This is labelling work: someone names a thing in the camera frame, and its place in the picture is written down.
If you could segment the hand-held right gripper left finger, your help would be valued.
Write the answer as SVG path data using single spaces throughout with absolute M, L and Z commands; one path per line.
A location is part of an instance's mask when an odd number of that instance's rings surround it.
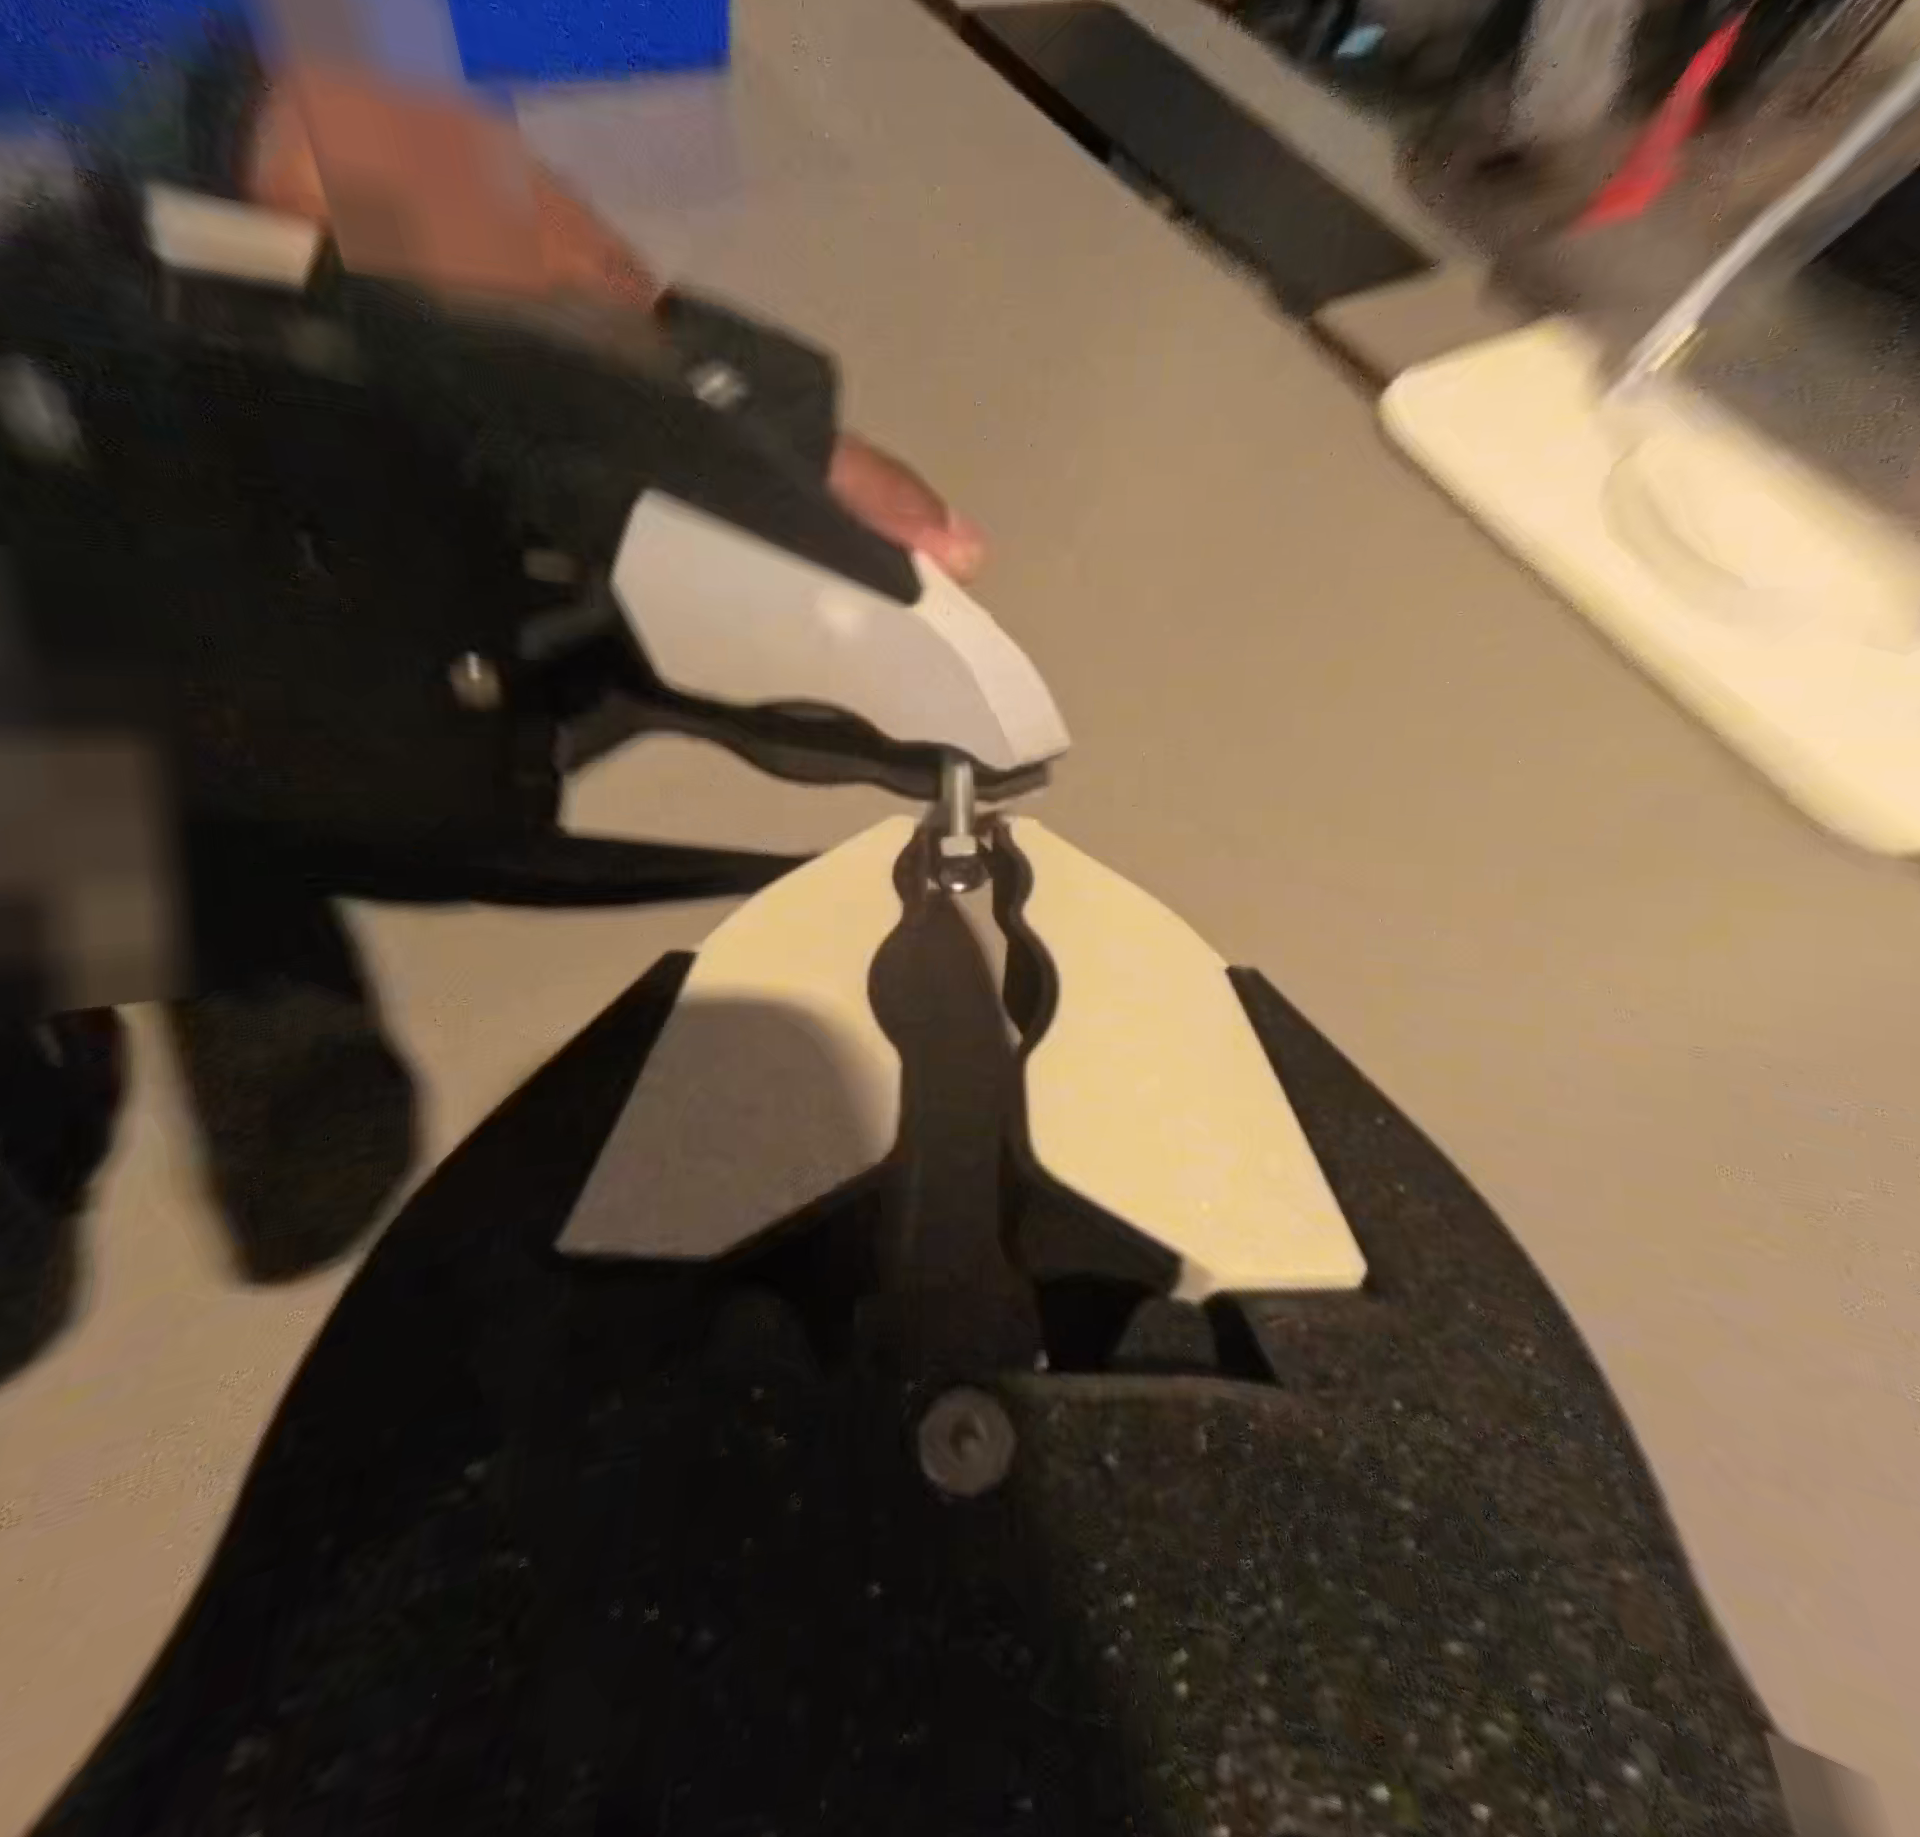
M 736 907 L 689 966 L 554 1240 L 780 1291 L 825 1344 L 901 1301 L 961 1111 L 961 929 L 917 818 Z

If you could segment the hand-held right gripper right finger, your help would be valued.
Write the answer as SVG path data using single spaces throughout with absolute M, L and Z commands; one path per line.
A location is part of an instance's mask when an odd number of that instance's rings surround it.
M 1368 1265 L 1260 1028 L 1264 981 L 1030 818 L 989 828 L 1001 1243 L 1044 1366 L 1262 1366 L 1258 1306 Z

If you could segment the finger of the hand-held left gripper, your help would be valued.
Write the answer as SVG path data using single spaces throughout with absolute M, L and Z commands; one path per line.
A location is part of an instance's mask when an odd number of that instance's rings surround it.
M 1051 778 L 1044 762 L 996 769 L 957 746 L 901 745 L 836 712 L 663 706 L 660 734 L 716 746 L 784 783 L 861 787 L 905 801 L 935 798 L 943 772 L 960 762 L 973 768 L 975 793 L 988 801 L 1033 793 Z
M 661 493 L 631 510 L 612 598 L 650 673 L 730 709 L 813 709 L 894 746 L 1039 768 L 1069 732 L 1044 673 L 961 585 L 908 555 L 899 603 Z

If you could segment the silver bolt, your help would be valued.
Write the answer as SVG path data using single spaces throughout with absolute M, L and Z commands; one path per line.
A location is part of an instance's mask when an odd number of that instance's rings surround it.
M 935 791 L 920 830 L 920 864 L 927 893 L 961 898 L 989 883 L 989 818 L 980 812 L 975 766 L 945 752 Z

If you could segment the person's left hand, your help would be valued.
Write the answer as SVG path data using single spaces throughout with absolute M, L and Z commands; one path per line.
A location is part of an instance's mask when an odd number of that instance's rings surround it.
M 359 66 L 246 70 L 231 180 L 315 226 L 392 300 L 441 305 L 434 403 L 477 427 L 523 530 L 608 573 L 648 480 L 684 474 L 691 415 L 796 489 L 971 583 L 984 535 L 841 421 L 839 362 L 759 314 L 663 283 L 518 130 Z

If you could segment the dark table panel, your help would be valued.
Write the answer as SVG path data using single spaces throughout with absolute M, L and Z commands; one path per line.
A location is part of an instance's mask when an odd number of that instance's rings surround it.
M 1244 268 L 1284 314 L 1310 315 L 1431 268 L 1110 0 L 973 6 L 961 36 L 1069 140 Z

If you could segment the white stand base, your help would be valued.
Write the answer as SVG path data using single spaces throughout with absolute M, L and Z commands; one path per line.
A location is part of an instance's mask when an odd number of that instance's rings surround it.
M 1915 521 L 1542 320 L 1399 373 L 1426 480 L 1827 836 L 1918 854 Z

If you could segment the clear acrylic stand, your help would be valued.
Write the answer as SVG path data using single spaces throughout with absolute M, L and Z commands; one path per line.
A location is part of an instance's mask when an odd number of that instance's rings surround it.
M 1707 618 L 1915 649 L 1915 60 L 1601 384 L 1607 525 Z

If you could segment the red plastic object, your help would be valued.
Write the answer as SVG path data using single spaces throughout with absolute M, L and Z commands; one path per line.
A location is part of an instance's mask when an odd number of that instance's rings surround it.
M 1701 48 L 1692 52 L 1620 160 L 1618 169 L 1607 177 L 1573 220 L 1571 236 L 1587 236 L 1634 223 L 1659 205 L 1678 177 L 1681 154 L 1705 121 L 1709 90 L 1738 48 L 1743 25 L 1746 13 L 1739 11 L 1713 29 Z

